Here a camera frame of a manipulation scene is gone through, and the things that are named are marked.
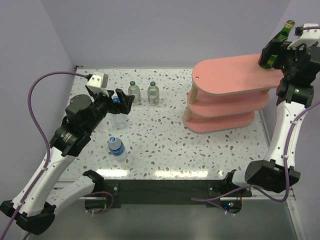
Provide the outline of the green glass bottle gold cap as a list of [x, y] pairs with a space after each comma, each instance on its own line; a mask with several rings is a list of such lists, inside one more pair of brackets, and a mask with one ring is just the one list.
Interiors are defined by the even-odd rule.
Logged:
[[290, 34], [291, 29], [295, 26], [294, 20], [288, 20], [284, 27], [278, 32], [262, 49], [258, 60], [260, 67], [271, 69], [280, 51], [280, 47], [285, 42]]

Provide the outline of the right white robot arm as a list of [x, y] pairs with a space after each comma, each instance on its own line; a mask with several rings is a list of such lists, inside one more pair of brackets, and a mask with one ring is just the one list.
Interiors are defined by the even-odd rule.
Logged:
[[288, 192], [300, 180], [295, 152], [300, 129], [314, 98], [312, 82], [320, 71], [320, 26], [306, 23], [295, 29], [297, 39], [280, 40], [277, 34], [262, 49], [258, 64], [281, 70], [276, 89], [276, 124], [263, 160], [252, 161], [246, 170], [232, 170], [222, 184], [223, 192], [235, 196], [246, 187], [269, 192]]

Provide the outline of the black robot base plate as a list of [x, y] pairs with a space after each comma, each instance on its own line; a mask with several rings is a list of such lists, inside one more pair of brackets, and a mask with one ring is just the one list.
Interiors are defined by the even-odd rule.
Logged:
[[[121, 208], [122, 205], [195, 205], [201, 202], [192, 201], [191, 198], [211, 199], [236, 189], [235, 186], [227, 188], [225, 180], [120, 180], [105, 179], [96, 184], [93, 192], [108, 192], [113, 195], [112, 208]], [[86, 197], [84, 206], [86, 210], [101, 211], [112, 203], [110, 196], [97, 194], [98, 199]], [[235, 198], [234, 203], [227, 200], [215, 200], [232, 213], [238, 213], [242, 208], [242, 197], [252, 197], [250, 190], [240, 190], [226, 197]]]

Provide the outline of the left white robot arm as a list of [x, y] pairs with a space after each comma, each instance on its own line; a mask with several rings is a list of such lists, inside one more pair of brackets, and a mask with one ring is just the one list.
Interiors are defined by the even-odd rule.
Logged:
[[0, 210], [24, 231], [40, 235], [55, 220], [56, 215], [81, 197], [99, 196], [104, 180], [93, 170], [87, 170], [74, 183], [52, 192], [68, 166], [91, 141], [91, 135], [107, 114], [129, 114], [134, 100], [121, 89], [103, 93], [79, 94], [66, 107], [61, 126], [50, 140], [43, 163], [13, 200], [3, 201]]

